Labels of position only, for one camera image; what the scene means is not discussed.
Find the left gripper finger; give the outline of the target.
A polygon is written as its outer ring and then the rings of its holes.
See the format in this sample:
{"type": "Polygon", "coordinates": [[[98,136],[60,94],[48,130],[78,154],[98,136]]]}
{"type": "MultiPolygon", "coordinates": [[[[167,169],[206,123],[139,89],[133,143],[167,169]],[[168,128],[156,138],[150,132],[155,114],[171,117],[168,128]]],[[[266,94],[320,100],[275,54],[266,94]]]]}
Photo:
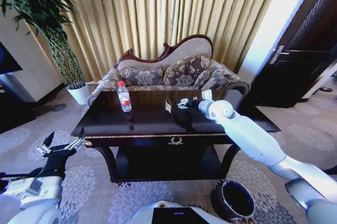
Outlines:
{"type": "Polygon", "coordinates": [[[79,150],[85,145],[85,143],[86,143],[85,132],[84,132],[84,127],[82,127],[80,134],[78,136],[78,139],[66,145],[64,147],[64,150],[72,150],[72,149],[79,150]]]}
{"type": "Polygon", "coordinates": [[[45,140],[43,141],[43,144],[40,146],[37,146],[36,149],[37,151],[44,156],[45,154],[49,154],[51,152],[51,149],[49,148],[53,138],[54,138],[54,132],[52,132],[50,135],[48,135],[45,140]]]}

